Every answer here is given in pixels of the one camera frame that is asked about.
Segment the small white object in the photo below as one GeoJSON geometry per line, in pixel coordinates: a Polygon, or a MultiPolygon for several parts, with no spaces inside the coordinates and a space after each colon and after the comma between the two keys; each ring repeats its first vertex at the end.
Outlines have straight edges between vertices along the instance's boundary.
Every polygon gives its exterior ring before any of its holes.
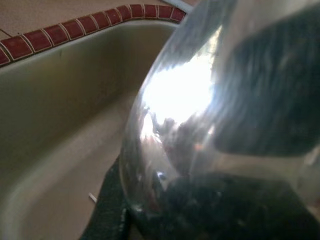
{"type": "Polygon", "coordinates": [[[89,198],[96,204],[97,203],[97,198],[91,193],[89,192],[89,198]]]}

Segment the sink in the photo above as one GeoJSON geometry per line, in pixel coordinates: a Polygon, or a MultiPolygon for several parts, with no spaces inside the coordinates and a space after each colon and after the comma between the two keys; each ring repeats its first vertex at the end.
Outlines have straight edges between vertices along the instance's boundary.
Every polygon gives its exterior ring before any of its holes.
{"type": "Polygon", "coordinates": [[[176,24],[137,20],[0,68],[0,238],[72,240],[176,24]]]}

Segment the black object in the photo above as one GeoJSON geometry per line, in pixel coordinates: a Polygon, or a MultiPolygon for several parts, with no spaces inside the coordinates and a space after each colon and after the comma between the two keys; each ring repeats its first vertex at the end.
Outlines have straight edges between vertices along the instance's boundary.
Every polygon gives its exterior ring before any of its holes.
{"type": "Polygon", "coordinates": [[[162,210],[134,212],[150,239],[320,240],[319,223],[283,181],[207,173],[172,181],[166,194],[153,187],[162,210]]]}
{"type": "Polygon", "coordinates": [[[127,240],[130,222],[117,158],[105,175],[93,214],[80,240],[127,240]]]}
{"type": "Polygon", "coordinates": [[[287,158],[319,144],[319,13],[316,4],[233,50],[216,91],[221,152],[287,158]]]}

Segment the beige sink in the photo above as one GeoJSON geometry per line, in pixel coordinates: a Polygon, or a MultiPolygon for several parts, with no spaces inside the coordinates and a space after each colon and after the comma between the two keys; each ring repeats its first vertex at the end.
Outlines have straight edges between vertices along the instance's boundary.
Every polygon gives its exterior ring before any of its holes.
{"type": "Polygon", "coordinates": [[[75,240],[177,25],[133,21],[0,69],[0,239],[75,240]]]}

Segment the kitchen sink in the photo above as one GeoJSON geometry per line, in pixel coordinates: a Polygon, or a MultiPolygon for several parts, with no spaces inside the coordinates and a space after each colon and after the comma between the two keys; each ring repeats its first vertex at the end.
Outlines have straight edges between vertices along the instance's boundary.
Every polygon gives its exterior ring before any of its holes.
{"type": "Polygon", "coordinates": [[[123,23],[0,68],[0,238],[78,239],[176,24],[123,23]]]}

